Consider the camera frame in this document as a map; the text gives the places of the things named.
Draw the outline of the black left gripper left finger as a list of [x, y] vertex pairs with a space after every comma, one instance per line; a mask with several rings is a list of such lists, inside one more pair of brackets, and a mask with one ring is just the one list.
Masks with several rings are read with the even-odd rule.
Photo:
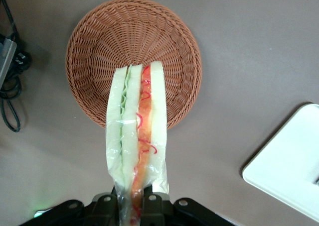
[[93, 198], [92, 202], [94, 203], [91, 214], [93, 226], [118, 225], [118, 202], [114, 194], [98, 194]]

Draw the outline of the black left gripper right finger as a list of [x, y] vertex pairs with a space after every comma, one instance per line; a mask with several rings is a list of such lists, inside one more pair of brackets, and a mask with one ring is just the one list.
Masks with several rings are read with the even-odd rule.
[[172, 203], [168, 194], [150, 193], [144, 196], [141, 214], [142, 226], [168, 226]]

